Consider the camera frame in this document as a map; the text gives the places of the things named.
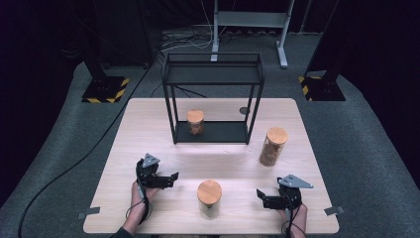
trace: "gray tape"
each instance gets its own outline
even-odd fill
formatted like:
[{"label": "gray tape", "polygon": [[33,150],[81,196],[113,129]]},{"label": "gray tape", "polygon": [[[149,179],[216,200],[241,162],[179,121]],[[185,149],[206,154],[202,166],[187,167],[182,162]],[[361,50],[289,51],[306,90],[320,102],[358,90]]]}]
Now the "gray tape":
[{"label": "gray tape", "polygon": [[101,210],[100,206],[87,208],[84,213],[83,212],[78,213],[76,218],[77,220],[83,220],[86,218],[87,215],[97,214],[100,212],[100,210]]},{"label": "gray tape", "polygon": [[332,214],[340,215],[344,213],[346,210],[344,209],[343,206],[333,206],[333,207],[324,209],[324,211],[327,215],[332,215]]}]

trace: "gray carpet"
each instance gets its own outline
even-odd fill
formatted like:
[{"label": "gray carpet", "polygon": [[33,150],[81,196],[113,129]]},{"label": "gray carpet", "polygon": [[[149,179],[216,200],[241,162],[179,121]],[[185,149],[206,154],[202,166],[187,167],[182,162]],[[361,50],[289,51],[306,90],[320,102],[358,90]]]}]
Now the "gray carpet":
[{"label": "gray carpet", "polygon": [[[220,52],[261,52],[266,71],[262,97],[296,100],[332,203],[346,208],[338,216],[340,231],[328,237],[417,237],[420,234],[419,189],[361,93],[339,77],[338,84],[347,98],[345,102],[308,102],[303,96],[298,76],[304,73],[319,38],[289,34],[285,44],[288,69],[280,68],[274,46],[276,38],[271,35],[222,43]],[[209,52],[211,48],[174,51]],[[76,219],[76,215],[90,206],[122,117],[119,112],[129,96],[152,95],[161,82],[160,62],[158,56],[149,70],[141,67],[106,70],[107,75],[131,79],[122,100],[112,104],[82,103],[81,95],[90,82],[90,75],[83,63],[76,69],[49,138],[0,210],[0,237],[17,237],[19,221],[30,200],[86,155],[89,156],[35,200],[25,217],[22,235],[96,237],[83,232],[83,220]],[[248,96],[237,88],[188,89],[208,97]],[[154,97],[162,96],[159,87]]]}]

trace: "sleeve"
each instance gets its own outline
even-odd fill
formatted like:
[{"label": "sleeve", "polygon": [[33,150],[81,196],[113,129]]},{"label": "sleeve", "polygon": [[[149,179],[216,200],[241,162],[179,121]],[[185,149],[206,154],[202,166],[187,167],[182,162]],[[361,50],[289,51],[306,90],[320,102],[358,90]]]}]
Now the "sleeve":
[{"label": "sleeve", "polygon": [[121,227],[117,233],[115,233],[112,238],[134,238],[128,231]]}]

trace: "wooden table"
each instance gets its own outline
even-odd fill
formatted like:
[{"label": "wooden table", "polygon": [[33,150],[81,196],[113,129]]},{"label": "wooden table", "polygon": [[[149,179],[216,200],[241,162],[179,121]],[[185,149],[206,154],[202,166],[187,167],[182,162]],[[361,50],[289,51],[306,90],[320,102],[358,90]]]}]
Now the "wooden table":
[{"label": "wooden table", "polygon": [[[246,98],[177,99],[179,115],[200,109],[205,120],[241,120]],[[281,127],[288,141],[276,165],[260,164],[266,131]],[[158,174],[179,172],[174,187],[160,191],[151,217],[139,226],[142,234],[279,234],[279,214],[263,208],[257,188],[278,195],[277,177],[295,175],[314,185],[301,188],[307,205],[308,234],[339,230],[336,216],[327,216],[331,201],[324,185],[296,103],[292,99],[263,98],[251,141],[245,144],[172,143],[164,99],[131,99],[111,149],[91,207],[100,213],[86,217],[87,233],[114,233],[125,221],[130,205],[136,163],[146,153],[160,159]],[[223,190],[219,215],[206,219],[199,210],[197,187],[207,179]]]}]

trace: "wooden lid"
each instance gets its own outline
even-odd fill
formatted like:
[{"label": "wooden lid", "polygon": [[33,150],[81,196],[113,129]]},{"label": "wooden lid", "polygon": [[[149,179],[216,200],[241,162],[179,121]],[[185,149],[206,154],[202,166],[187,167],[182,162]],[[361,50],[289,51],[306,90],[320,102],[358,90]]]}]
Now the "wooden lid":
[{"label": "wooden lid", "polygon": [[213,205],[222,197],[222,187],[214,180],[206,180],[198,186],[197,196],[206,205]]},{"label": "wooden lid", "polygon": [[266,133],[266,137],[274,144],[281,145],[287,141],[287,132],[279,127],[271,127]]},{"label": "wooden lid", "polygon": [[186,119],[189,122],[198,123],[204,119],[204,113],[200,110],[190,110],[186,114]]}]

